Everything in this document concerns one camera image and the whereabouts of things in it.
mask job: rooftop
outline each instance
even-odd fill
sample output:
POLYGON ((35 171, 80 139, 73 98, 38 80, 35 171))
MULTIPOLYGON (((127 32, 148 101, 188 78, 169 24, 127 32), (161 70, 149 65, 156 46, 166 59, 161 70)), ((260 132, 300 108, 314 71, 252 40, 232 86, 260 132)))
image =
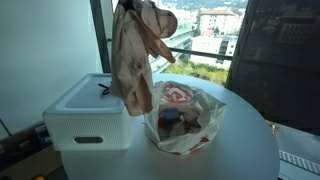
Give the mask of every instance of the rooftop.
POLYGON ((228 10, 208 10, 208 11, 202 11, 200 14, 201 15, 232 15, 232 16, 235 15, 233 12, 228 10))

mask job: city view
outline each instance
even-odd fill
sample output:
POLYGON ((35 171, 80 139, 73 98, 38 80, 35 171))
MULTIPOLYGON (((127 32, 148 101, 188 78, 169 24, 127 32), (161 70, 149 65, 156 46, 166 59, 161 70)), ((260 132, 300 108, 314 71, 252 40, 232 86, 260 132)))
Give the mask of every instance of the city view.
MULTIPOLYGON (((115 9, 118 0, 113 0, 115 9)), ((154 0, 175 14, 176 32, 162 39, 168 47, 232 57, 246 11, 247 0, 154 0)), ((149 57, 153 73, 184 74, 224 85, 231 61, 172 52, 176 63, 149 57)))

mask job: table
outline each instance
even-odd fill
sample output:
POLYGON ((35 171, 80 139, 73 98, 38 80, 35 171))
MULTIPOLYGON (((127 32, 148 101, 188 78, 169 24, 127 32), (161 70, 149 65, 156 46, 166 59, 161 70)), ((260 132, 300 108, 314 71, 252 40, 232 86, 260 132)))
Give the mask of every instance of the table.
POLYGON ((133 140, 124 151, 61 152, 70 180, 126 179, 277 179, 279 149, 263 117, 244 99, 209 81, 183 75, 154 74, 154 82, 176 81, 200 87, 227 104, 216 137, 189 155, 157 149, 144 133, 144 119, 134 122, 133 140))

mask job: white plastic bag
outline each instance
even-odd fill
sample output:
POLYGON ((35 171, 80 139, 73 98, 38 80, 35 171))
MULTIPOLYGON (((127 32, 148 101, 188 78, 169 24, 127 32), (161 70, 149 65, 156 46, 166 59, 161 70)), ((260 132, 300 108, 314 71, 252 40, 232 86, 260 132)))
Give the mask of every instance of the white plastic bag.
POLYGON ((156 83, 153 98, 157 105, 145 115, 146 134, 159 149, 179 155, 189 154, 212 140, 227 109, 226 104, 202 89, 173 81, 156 83), (178 109, 183 116, 169 133, 159 128, 158 121, 170 108, 178 109), (196 126, 181 134, 184 121, 196 126))

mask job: wall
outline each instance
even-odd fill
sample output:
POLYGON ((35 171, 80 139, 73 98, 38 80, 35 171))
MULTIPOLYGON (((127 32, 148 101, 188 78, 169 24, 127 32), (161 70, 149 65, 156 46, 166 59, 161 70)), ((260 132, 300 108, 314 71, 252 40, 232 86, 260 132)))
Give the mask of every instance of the wall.
POLYGON ((12 133, 101 62, 89 0, 2 0, 0 118, 12 133))

